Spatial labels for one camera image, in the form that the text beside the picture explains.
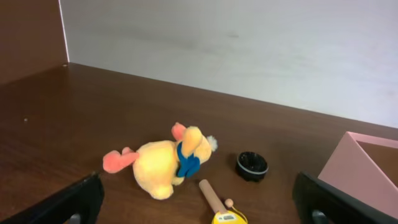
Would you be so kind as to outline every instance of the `pink box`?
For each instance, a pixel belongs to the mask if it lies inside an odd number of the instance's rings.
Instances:
[[[318,178],[398,218],[398,141],[347,132]]]

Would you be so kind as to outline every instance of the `blue bow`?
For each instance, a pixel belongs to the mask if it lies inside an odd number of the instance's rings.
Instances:
[[[194,173],[196,173],[200,168],[200,160],[195,157],[193,154],[188,158],[185,158],[182,155],[182,142],[180,142],[177,146],[177,155],[178,159],[180,159],[180,169],[177,172],[177,177],[191,177]]]

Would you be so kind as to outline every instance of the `wooden handle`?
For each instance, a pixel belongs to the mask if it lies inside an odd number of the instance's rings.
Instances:
[[[221,214],[224,214],[227,212],[223,203],[218,198],[213,188],[211,188],[207,180],[202,180],[201,182],[199,182],[199,188],[205,195],[207,202],[210,204],[210,207],[213,209],[214,213],[220,212]]]

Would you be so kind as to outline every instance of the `yellow plush toy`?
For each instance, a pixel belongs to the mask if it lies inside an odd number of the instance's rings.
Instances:
[[[111,151],[103,158],[106,172],[116,173],[132,164],[137,183],[158,200],[173,194],[173,185],[179,185],[206,162],[217,149],[213,136],[207,138],[199,128],[185,128],[176,123],[172,128],[173,141],[150,142],[136,152],[125,147],[120,154]]]

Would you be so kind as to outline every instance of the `black round object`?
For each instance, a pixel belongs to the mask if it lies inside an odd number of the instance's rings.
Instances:
[[[266,175],[268,164],[255,152],[242,152],[236,160],[235,169],[244,180],[259,182]]]

